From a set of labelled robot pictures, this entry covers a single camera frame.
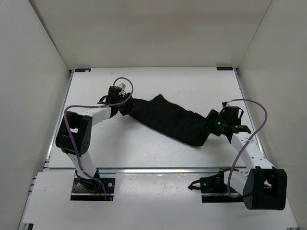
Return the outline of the black pleated skirt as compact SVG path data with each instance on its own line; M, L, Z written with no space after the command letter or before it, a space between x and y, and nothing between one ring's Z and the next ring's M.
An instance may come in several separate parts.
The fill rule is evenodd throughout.
M130 116L143 125L184 144L201 147L209 136L206 118L158 95L147 101L134 99L138 110Z

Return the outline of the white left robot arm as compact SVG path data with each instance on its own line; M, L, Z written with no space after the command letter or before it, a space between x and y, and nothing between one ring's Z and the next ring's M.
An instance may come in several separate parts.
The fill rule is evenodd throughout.
M80 183L94 191L102 184L98 169L89 156L92 127L114 117L118 112L127 115L135 111L131 93L125 92L125 84L110 86L108 95L97 105L71 105L64 110L56 136L56 146L73 162Z

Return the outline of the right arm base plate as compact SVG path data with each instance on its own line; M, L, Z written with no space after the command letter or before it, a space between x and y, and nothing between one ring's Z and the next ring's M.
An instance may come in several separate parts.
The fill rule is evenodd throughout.
M227 185L224 183L224 172L200 177L193 181L189 186L189 190L198 190L201 192L202 203L243 203L242 196L232 198L227 192Z

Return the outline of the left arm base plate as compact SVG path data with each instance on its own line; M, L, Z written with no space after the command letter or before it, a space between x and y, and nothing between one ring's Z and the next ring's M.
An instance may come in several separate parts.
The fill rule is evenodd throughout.
M101 184L95 180L74 176L71 201L107 201L114 200L115 177L100 177L101 183L104 185L104 190Z

